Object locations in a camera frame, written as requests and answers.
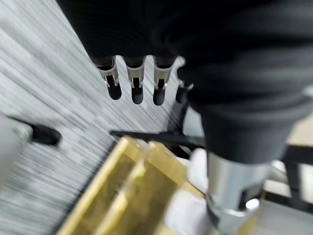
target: white glove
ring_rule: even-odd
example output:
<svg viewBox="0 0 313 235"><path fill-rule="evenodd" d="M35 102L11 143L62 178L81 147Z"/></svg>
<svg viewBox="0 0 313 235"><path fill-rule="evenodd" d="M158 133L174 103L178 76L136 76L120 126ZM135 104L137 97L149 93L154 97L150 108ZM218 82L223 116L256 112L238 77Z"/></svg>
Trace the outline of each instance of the white glove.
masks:
<svg viewBox="0 0 313 235"><path fill-rule="evenodd" d="M196 149L187 165L187 180L205 194L208 189L206 151ZM165 214L167 228L178 235L205 235L208 222L204 198L183 189L174 194Z"/></svg>

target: gold metal plate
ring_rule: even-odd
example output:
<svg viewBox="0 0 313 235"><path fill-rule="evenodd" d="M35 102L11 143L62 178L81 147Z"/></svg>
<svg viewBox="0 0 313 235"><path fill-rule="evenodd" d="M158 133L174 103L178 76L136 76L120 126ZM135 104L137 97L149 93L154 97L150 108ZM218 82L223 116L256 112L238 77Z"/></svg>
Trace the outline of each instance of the gold metal plate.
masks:
<svg viewBox="0 0 313 235"><path fill-rule="evenodd" d="M204 195L186 181L186 166L162 144L147 148L122 138L58 235L175 235L163 223L178 188ZM238 235L252 233L257 216Z"/></svg>

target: gray carpet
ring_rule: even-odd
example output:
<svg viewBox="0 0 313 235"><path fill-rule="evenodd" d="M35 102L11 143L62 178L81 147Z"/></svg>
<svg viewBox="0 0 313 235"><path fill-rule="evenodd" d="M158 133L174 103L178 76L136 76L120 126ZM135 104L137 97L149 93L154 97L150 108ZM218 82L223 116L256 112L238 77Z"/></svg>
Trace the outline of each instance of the gray carpet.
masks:
<svg viewBox="0 0 313 235"><path fill-rule="evenodd" d="M176 70L157 107L147 58L144 101L135 105L125 64L120 57L117 63L122 98L112 101L54 1L0 0L0 114L52 126L64 137L59 147L29 144L20 155L0 192L0 235L53 233L107 156L114 142L109 130L159 132L168 121L179 123L179 112L172 112Z"/></svg>

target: striped carpet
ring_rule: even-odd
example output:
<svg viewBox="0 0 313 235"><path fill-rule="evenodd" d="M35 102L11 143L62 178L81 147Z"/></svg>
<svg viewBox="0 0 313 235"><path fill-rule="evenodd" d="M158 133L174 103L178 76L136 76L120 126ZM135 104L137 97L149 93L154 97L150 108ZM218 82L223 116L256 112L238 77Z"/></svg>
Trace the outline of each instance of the striped carpet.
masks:
<svg viewBox="0 0 313 235"><path fill-rule="evenodd" d="M172 112L176 69L157 107L152 59L141 105L132 103L120 57L117 64L122 98L112 101L55 1L0 0L0 114L52 126L64 137L59 147L29 144L20 155L0 193L0 235L54 233L114 143L109 130L159 132L179 124Z"/></svg>

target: black metal frame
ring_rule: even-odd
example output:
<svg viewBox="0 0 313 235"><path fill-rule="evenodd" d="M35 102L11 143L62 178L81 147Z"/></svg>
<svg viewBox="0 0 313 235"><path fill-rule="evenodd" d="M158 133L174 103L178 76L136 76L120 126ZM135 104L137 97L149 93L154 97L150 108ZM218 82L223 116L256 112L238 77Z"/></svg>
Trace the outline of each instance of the black metal frame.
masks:
<svg viewBox="0 0 313 235"><path fill-rule="evenodd" d="M195 148L205 148L204 138L188 137L183 134L172 134L167 132L152 134L127 131L111 131L110 134L118 137L129 136L146 142L157 141L167 146L186 146L191 150L194 150ZM282 162L286 167L291 198L266 192L265 199L283 206L313 214L313 204L307 203L301 198L301 178L299 172L299 164L313 165L313 147L288 145L285 155L282 158Z"/></svg>

